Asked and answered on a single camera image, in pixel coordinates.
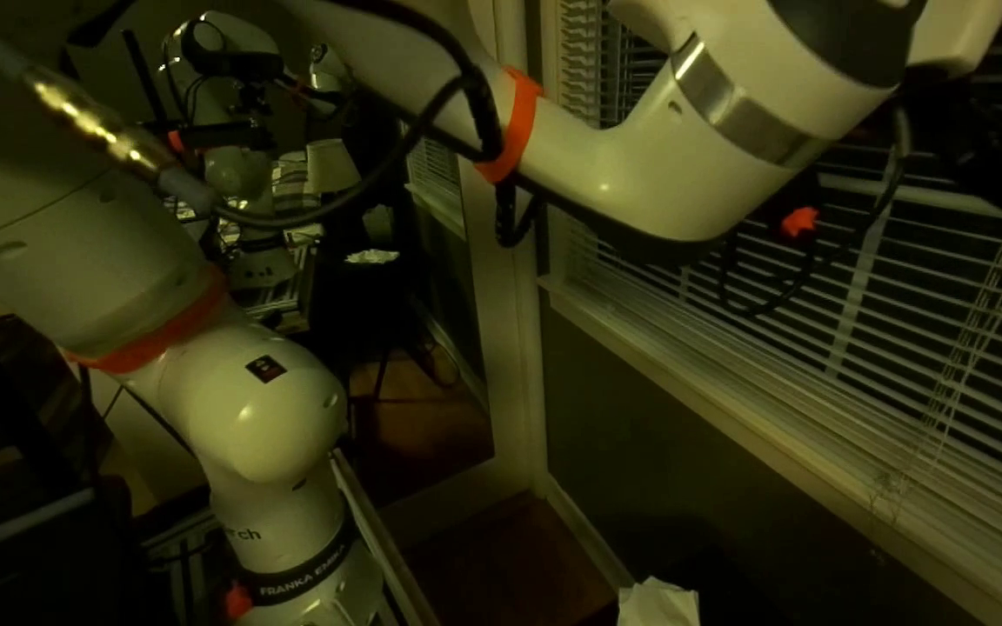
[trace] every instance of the sticker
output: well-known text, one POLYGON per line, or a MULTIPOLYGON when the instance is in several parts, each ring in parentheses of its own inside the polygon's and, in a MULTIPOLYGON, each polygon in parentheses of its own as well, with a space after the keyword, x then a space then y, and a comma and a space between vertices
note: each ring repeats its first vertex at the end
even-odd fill
POLYGON ((284 365, 277 365, 271 356, 248 362, 249 377, 256 377, 260 384, 276 384, 283 373, 289 373, 284 365))

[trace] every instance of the machinery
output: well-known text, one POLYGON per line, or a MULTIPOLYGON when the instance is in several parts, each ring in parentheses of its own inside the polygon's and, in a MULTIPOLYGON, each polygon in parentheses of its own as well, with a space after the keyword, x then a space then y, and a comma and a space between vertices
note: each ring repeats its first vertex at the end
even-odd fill
POLYGON ((429 132, 497 186, 703 244, 881 109, 907 67, 973 71, 1002 19, 1002 0, 612 0, 668 67, 620 128, 589 128, 484 54, 466 0, 284 7, 412 128, 356 189, 268 211, 228 201, 223 179, 191 179, 158 136, 0 42, 0 81, 118 165, 0 102, 14 116, 0 124, 0 304, 141 398, 198 457, 242 566, 240 622, 392 615, 327 467, 342 384, 228 304, 153 190, 289 230, 366 204, 429 132))

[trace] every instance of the window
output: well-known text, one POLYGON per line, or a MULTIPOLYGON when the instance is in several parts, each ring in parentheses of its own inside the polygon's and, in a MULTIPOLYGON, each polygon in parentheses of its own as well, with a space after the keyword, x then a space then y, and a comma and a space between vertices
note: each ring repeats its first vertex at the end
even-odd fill
MULTIPOLYGON (((602 15, 602 0, 565 5, 560 102, 573 116, 617 124, 662 64, 602 15)), ((1002 30, 973 86, 1002 120, 1002 30)), ((884 161, 888 145, 851 132, 816 165, 823 244, 866 219, 884 161)), ((732 296, 761 300, 795 263, 799 251, 747 224, 732 296)), ((804 441, 827 430, 816 472, 848 472, 848 496, 884 529, 921 543, 1002 606, 1002 211, 915 152, 888 219, 778 312, 732 312, 717 304, 717 274, 717 251, 655 259, 581 224, 554 230, 554 284, 720 362, 790 408, 795 416, 783 429, 804 441)))

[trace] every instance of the window blinds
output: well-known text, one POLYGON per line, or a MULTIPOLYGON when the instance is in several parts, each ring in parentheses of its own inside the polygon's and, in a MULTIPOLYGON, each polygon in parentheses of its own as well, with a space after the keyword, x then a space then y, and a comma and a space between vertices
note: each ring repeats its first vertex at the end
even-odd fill
MULTIPOLYGON (((662 57, 602 15, 602 0, 560 9, 565 103, 596 124, 617 124, 644 94, 662 57)), ((973 78, 1002 120, 1002 30, 973 78)), ((823 181, 821 244, 835 247, 866 219, 881 190, 888 145, 851 132, 816 168, 823 181)), ((554 251, 565 282, 581 284, 685 346, 714 342, 740 362, 761 362, 811 390, 831 413, 823 429, 858 420, 847 441, 872 457, 871 508, 892 524, 958 537, 958 566, 988 565, 1002 584, 1002 211, 964 195, 928 152, 915 152, 903 189, 856 251, 771 317, 744 320, 717 304, 720 254, 652 260, 569 224, 554 251)), ((799 251, 761 224, 740 234, 732 296, 761 304, 799 251)))

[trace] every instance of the floor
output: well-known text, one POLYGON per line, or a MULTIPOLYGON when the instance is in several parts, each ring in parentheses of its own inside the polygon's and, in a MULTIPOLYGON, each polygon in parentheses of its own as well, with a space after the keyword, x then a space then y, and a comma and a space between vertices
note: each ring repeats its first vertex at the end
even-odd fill
MULTIPOLYGON (((492 424, 442 356, 392 353, 350 377, 356 467, 376 506, 429 487, 492 457, 492 424)), ((406 549, 445 626, 596 626, 617 622, 617 590, 537 496, 406 549)))

